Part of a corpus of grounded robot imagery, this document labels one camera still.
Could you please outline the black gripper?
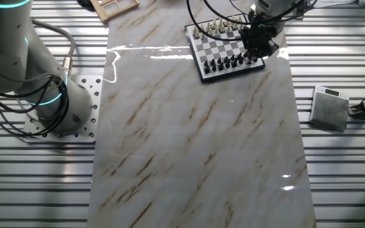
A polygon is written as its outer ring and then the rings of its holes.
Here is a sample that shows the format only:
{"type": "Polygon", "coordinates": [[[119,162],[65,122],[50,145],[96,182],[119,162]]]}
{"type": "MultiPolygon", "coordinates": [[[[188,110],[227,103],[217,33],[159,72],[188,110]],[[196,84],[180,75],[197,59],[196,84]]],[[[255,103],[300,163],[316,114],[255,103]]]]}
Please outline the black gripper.
{"type": "Polygon", "coordinates": [[[240,30],[241,40],[246,51],[244,58],[263,58],[271,56],[279,49],[272,39],[279,34],[279,22],[261,22],[260,17],[248,17],[250,27],[240,30]]]}

